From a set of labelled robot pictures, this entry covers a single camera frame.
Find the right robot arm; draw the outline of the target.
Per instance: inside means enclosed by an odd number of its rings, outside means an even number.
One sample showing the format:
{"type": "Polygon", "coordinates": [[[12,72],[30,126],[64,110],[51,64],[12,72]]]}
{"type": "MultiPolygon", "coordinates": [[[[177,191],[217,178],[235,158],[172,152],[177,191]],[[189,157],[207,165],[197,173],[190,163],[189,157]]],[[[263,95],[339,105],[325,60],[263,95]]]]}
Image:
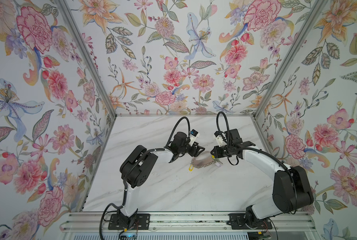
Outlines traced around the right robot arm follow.
{"type": "Polygon", "coordinates": [[[214,138],[217,142],[211,151],[214,158],[235,156],[238,160],[246,160],[273,181],[271,197],[246,208],[245,219],[248,224],[256,224],[284,213],[294,213],[313,204],[314,196],[303,167],[292,167],[259,149],[254,143],[244,142],[236,129],[225,133],[216,131],[214,138]]]}

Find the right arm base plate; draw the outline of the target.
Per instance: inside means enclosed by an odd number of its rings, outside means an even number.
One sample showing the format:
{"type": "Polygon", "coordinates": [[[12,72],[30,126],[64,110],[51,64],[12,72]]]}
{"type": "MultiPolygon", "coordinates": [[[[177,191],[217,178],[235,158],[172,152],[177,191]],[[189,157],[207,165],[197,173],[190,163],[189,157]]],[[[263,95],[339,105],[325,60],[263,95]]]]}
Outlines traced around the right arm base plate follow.
{"type": "Polygon", "coordinates": [[[227,225],[233,230],[272,230],[273,226],[269,218],[258,220],[251,214],[234,213],[228,215],[227,225]]]}

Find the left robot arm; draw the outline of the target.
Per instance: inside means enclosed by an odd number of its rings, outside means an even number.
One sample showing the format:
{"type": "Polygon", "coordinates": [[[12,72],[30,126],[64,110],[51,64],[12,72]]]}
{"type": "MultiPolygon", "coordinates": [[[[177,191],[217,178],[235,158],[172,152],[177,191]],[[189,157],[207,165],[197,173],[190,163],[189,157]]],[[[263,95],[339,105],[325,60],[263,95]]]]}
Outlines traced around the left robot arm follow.
{"type": "Polygon", "coordinates": [[[186,154],[197,157],[204,152],[205,148],[196,142],[199,136],[200,133],[191,130],[188,135],[183,132],[176,133],[164,148],[148,150],[138,145],[120,167],[124,184],[120,213],[131,217],[137,212],[139,188],[146,182],[156,162],[171,164],[186,154]]]}

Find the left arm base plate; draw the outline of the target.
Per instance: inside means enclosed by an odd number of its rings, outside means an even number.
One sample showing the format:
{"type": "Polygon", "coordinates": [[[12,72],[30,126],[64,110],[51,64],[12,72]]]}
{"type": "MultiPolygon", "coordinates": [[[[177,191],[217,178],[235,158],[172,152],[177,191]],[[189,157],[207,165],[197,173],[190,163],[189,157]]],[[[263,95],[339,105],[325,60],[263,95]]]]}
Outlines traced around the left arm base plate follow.
{"type": "Polygon", "coordinates": [[[108,224],[108,230],[148,230],[150,214],[135,213],[127,217],[122,213],[112,214],[108,224]]]}

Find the metal keyring disc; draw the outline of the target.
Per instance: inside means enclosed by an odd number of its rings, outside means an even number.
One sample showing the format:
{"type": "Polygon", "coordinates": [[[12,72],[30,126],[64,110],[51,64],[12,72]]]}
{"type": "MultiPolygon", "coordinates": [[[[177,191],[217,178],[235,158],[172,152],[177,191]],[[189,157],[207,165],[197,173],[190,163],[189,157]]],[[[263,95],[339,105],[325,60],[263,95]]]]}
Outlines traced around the metal keyring disc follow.
{"type": "Polygon", "coordinates": [[[212,155],[198,156],[191,160],[192,167],[196,169],[206,168],[216,163],[219,163],[219,160],[212,155]]]}

